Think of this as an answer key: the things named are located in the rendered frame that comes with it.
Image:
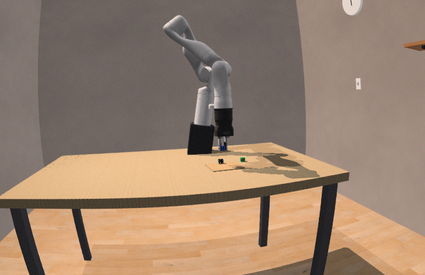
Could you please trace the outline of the tan square mat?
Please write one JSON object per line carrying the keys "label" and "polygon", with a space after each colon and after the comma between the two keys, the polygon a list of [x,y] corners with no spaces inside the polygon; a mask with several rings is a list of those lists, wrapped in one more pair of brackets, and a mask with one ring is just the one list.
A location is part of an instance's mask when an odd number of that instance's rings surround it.
{"label": "tan square mat", "polygon": [[205,164],[210,170],[213,172],[218,171],[228,171],[228,170],[238,170],[243,169],[245,167],[241,166],[240,164],[236,162],[224,162],[223,164],[219,163],[211,163],[211,164]]}

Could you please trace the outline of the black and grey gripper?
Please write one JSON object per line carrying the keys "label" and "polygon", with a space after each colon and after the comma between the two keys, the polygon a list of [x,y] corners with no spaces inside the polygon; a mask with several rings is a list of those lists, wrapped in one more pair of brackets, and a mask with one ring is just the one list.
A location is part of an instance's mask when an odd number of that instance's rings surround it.
{"label": "black and grey gripper", "polygon": [[227,138],[233,136],[231,96],[215,97],[214,104],[209,104],[209,109],[215,110],[215,136],[218,137],[218,150],[221,151],[221,138],[224,136],[224,146],[227,151]]}

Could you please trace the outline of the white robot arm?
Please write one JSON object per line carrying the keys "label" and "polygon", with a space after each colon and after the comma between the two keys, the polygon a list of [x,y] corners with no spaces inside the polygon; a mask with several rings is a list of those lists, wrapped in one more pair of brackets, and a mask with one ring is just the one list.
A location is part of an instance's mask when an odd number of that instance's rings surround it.
{"label": "white robot arm", "polygon": [[[186,19],[178,15],[164,27],[164,32],[175,42],[183,46],[183,53],[193,67],[197,78],[207,86],[198,90],[196,114],[194,123],[210,126],[214,97],[231,96],[231,86],[228,76],[232,68],[206,44],[196,41]],[[180,35],[184,34],[184,38]],[[208,65],[205,67],[202,65]],[[208,82],[209,81],[209,82]]]}

